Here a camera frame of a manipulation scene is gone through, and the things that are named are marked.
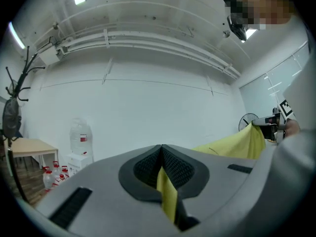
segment white wall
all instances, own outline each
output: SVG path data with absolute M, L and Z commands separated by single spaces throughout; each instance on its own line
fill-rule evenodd
M 233 87 L 240 88 L 255 80 L 288 58 L 307 41 L 303 22 L 294 16 L 286 25 L 275 26 L 273 29 L 266 31 L 270 32 L 268 37 L 264 35 L 266 38 L 265 42 L 268 40 L 266 44 L 269 44 L 270 41 L 275 42 L 275 44 L 269 48 L 269 52 L 263 54 L 259 50 L 261 49 L 260 45 L 264 44 L 264 40 L 259 38 L 260 35 L 257 38 L 256 34 L 259 33 L 255 33 L 253 37 L 247 40 L 247 42 L 254 42 L 251 45 L 253 62 L 250 62 L 250 65 L 243 69 L 241 77 L 232 84 Z
M 79 51 L 36 73 L 26 105 L 27 136 L 57 147 L 61 164 L 71 152 L 76 117 L 91 126 L 95 160 L 162 143 L 193 148 L 237 132 L 240 105 L 225 82 L 226 75 L 210 67 L 159 52 Z

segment white plastic bottle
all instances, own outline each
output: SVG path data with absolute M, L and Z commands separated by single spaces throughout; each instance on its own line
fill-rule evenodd
M 68 167 L 67 166 L 61 166 L 62 174 L 65 177 L 65 180 L 69 178 L 69 172 L 68 172 Z
M 43 182 L 45 186 L 45 191 L 49 192 L 52 189 L 55 178 L 52 171 L 50 170 L 48 166 L 43 167 L 43 169 L 45 170 L 45 173 L 43 174 Z
M 76 155 L 92 155 L 92 132 L 87 122 L 81 118 L 72 120 L 70 148 Z
M 58 161 L 53 161 L 53 175 L 54 178 L 58 178 L 60 174 L 62 174 L 61 168 L 59 167 Z

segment wooden floor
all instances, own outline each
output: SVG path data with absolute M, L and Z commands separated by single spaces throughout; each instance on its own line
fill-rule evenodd
M 0 145 L 0 156 L 5 155 L 4 148 Z M 43 183 L 43 171 L 40 169 L 39 164 L 32 159 L 31 157 L 24 157 L 25 164 L 27 169 L 25 168 L 25 164 L 23 158 L 15 158 L 16 171 L 22 186 L 22 189 L 25 193 L 26 198 L 28 199 L 30 205 L 36 206 L 37 203 L 45 196 L 45 189 Z M 5 157 L 0 158 L 0 171 L 2 172 L 2 176 L 10 187 L 12 193 L 20 198 L 20 193 L 16 187 L 13 177 L 10 177 L 6 159 Z

